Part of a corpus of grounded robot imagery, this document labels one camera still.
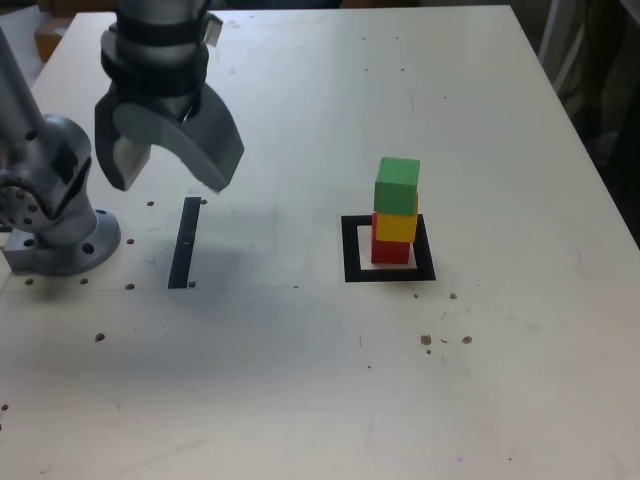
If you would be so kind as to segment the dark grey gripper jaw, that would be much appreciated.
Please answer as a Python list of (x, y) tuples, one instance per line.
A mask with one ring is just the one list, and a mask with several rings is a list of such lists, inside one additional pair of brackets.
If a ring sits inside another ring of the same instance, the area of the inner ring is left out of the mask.
[(114, 83), (95, 106), (95, 152), (110, 184), (121, 191), (130, 189), (150, 156), (150, 146), (136, 144), (121, 134), (113, 114), (121, 103)]

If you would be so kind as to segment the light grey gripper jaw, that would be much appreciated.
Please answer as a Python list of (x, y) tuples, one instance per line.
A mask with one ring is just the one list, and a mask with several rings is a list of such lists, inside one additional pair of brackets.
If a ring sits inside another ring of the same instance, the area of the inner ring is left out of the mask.
[(117, 107), (114, 121), (117, 130), (129, 140), (170, 151), (198, 181), (216, 193), (231, 183), (244, 153), (231, 112), (209, 87), (198, 92), (181, 121), (136, 103)]

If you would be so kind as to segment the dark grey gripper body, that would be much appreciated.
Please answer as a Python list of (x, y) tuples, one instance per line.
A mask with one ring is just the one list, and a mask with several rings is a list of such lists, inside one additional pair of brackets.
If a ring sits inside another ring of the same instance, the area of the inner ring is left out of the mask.
[(120, 89), (122, 116), (137, 121), (156, 121), (161, 117), (183, 121), (198, 103), (198, 89), (184, 95), (161, 96), (154, 92)]

